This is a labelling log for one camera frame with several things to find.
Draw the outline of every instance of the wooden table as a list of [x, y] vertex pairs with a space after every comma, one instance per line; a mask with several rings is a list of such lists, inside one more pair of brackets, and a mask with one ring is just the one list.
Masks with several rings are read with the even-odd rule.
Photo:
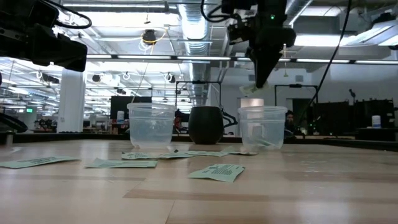
[[[174, 144], [181, 151], [227, 146]], [[394, 152], [285, 145], [257, 156], [159, 161], [155, 169], [84, 168], [96, 157], [120, 159], [122, 151], [131, 151], [129, 141], [43, 142], [0, 149], [1, 161], [82, 158], [0, 168], [0, 223], [398, 223]], [[244, 165], [246, 170], [233, 183], [186, 178], [220, 163]]]

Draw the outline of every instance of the clear plastic cup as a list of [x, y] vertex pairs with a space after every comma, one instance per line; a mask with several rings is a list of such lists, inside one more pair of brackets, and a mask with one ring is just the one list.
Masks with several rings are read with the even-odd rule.
[[238, 109], [245, 148], [281, 149], [284, 143], [285, 114], [282, 106], [253, 106]]
[[173, 135], [176, 108], [160, 103], [130, 103], [130, 140], [140, 148], [167, 147]]

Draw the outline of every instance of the dark mug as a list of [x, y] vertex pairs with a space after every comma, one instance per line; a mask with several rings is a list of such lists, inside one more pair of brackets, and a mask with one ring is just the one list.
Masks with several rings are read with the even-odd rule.
[[196, 144], [216, 144], [224, 135], [223, 115], [216, 106], [196, 106], [191, 109], [189, 136]]

